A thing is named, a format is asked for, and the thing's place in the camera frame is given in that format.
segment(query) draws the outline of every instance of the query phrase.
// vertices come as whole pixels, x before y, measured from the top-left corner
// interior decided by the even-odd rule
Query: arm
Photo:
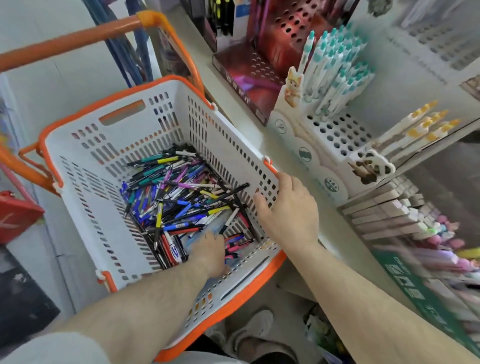
[[[92,338],[114,364],[151,363],[183,325],[207,279],[224,272],[224,245],[223,236],[205,234],[187,262],[94,303],[57,331]]]
[[[272,210],[255,195],[260,223],[303,276],[357,363],[478,364],[466,348],[326,251],[317,242],[314,198],[299,179],[284,173],[278,179]]]

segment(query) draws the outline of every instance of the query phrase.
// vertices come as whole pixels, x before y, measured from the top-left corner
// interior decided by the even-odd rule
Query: shopping basket
[[[193,85],[177,76],[126,89],[45,128],[39,141],[18,158],[0,146],[0,161],[24,178],[60,195],[97,268],[97,276],[114,292],[159,271],[160,265],[129,217],[120,183],[138,160],[172,143],[195,146],[229,184],[249,182],[241,194],[249,217],[258,225],[252,196],[263,193],[271,206],[277,197],[276,170],[204,97],[198,71],[164,15],[145,11],[95,28],[72,33],[0,55],[0,72],[118,36],[139,27],[157,26],[190,69]],[[47,168],[26,153],[36,151]],[[250,232],[241,222],[227,233]],[[285,254],[271,240],[250,244],[233,269],[211,279],[197,297],[181,332],[156,360],[170,360],[209,326],[233,313],[274,274]]]

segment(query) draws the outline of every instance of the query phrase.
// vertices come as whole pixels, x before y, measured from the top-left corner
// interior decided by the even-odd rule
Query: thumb
[[[272,211],[270,211],[270,209],[268,208],[267,201],[261,193],[255,193],[253,195],[253,201],[255,202],[255,208],[257,209],[260,223],[264,225],[264,223],[266,223],[270,219]]]

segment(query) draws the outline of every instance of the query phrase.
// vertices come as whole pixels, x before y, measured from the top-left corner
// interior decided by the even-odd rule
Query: round icon
[[[304,146],[299,149],[299,156],[305,162],[310,162],[312,160],[312,154],[310,153],[310,150]]]
[[[276,120],[275,127],[276,131],[278,131],[280,134],[285,134],[287,132],[287,126],[285,125],[285,122],[281,119]]]
[[[338,183],[333,178],[325,178],[324,185],[331,192],[338,192]]]

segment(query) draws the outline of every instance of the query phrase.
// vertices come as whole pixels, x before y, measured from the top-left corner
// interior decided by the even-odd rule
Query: green label
[[[377,249],[372,249],[372,254],[428,322],[480,357],[477,345],[455,316],[424,286],[422,279],[411,272],[399,254]]]

